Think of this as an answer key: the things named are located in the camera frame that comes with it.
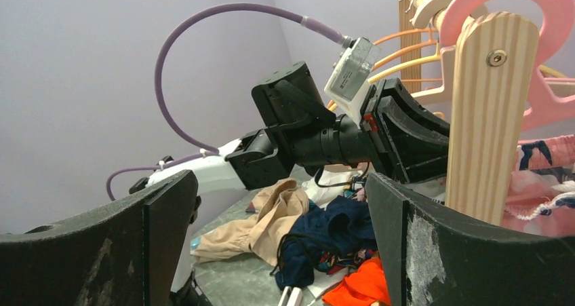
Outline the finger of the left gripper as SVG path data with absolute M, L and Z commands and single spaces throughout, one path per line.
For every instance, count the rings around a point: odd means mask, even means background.
M 376 123 L 386 151 L 382 172 L 400 183 L 444 177 L 450 125 L 420 105 L 399 79 L 381 80 L 376 89 Z

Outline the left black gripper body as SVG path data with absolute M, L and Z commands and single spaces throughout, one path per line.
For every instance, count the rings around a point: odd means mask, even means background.
M 393 173 L 393 137 L 387 117 L 383 115 L 380 101 L 385 97 L 385 82 L 369 87 L 361 106 L 361 143 L 363 152 L 376 172 Z

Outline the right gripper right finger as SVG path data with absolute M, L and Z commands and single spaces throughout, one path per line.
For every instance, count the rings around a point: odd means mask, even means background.
M 365 184 L 392 305 L 573 305 L 574 238 L 497 227 L 378 173 Z

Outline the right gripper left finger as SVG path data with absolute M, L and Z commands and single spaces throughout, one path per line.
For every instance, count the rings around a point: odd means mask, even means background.
M 190 170 L 1 236 L 2 305 L 167 305 L 197 199 Z

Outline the navy blue shorts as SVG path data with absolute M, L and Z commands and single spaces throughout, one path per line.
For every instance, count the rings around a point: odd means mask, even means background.
M 281 238 L 271 275 L 280 290 L 304 288 L 314 282 L 325 252 L 343 256 L 360 249 L 377 250 L 368 203 L 337 197 L 325 209 L 313 206 Z

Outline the wooden clothes rack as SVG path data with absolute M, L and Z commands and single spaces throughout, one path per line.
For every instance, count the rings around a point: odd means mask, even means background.
M 439 29 L 454 52 L 445 204 L 499 225 L 532 77 L 538 27 L 510 12 L 473 17 L 489 0 L 409 0 L 414 18 Z M 544 0 L 531 0 L 544 6 Z

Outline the pink patterned shorts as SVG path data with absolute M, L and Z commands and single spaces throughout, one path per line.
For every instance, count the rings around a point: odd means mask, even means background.
M 545 236 L 574 235 L 574 135 L 517 147 L 501 227 Z

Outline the pink hanger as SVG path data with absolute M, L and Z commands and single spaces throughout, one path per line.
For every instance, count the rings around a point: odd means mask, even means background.
M 451 46 L 457 42 L 467 17 L 489 0 L 453 0 L 445 11 L 439 29 L 440 43 Z M 540 74 L 538 67 L 560 50 L 574 26 L 574 0 L 532 0 L 542 10 L 543 23 L 536 49 L 527 101 L 530 108 L 523 114 L 523 131 L 574 118 L 574 97 L 560 98 Z

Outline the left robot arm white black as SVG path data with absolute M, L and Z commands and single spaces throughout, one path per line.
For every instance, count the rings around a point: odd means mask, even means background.
M 400 80 L 370 83 L 337 69 L 326 90 L 334 93 L 341 115 L 321 103 L 306 63 L 273 73 L 252 89 L 262 129 L 184 159 L 165 157 L 130 192 L 182 170 L 195 173 L 200 193 L 261 189 L 287 178 L 294 166 L 319 176 L 327 166 L 368 163 L 402 184 L 446 174 L 449 124 L 419 104 Z

